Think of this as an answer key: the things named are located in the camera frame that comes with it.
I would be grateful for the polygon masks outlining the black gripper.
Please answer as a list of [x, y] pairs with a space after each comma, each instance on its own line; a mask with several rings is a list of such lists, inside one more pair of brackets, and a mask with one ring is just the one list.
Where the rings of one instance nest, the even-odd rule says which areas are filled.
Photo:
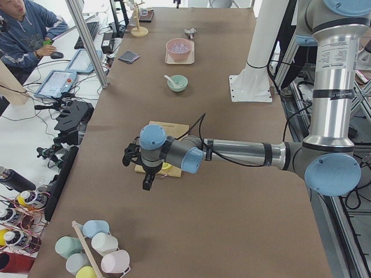
[[152, 188], [152, 183], [155, 179], [156, 173], [160, 172], [162, 170], [162, 163], [156, 166], [143, 166], [143, 170], [145, 171], [145, 177], [143, 179], [143, 189], [146, 191], [150, 191]]

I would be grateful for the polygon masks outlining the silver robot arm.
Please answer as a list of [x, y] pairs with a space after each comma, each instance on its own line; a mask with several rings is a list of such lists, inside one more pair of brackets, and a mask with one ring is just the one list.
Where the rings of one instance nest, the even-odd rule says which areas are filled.
[[184, 5], [186, 8], [230, 8], [233, 0], [211, 0], [211, 1], [177, 1], [173, 0], [176, 8]]
[[245, 167], [275, 166], [301, 177], [325, 196], [353, 190], [361, 167], [348, 138], [360, 37], [370, 27], [369, 1], [300, 1], [297, 31], [317, 42], [310, 131], [301, 143], [278, 145], [187, 136], [177, 140], [159, 125], [142, 128], [135, 148], [150, 190], [163, 163], [196, 173], [203, 160]]

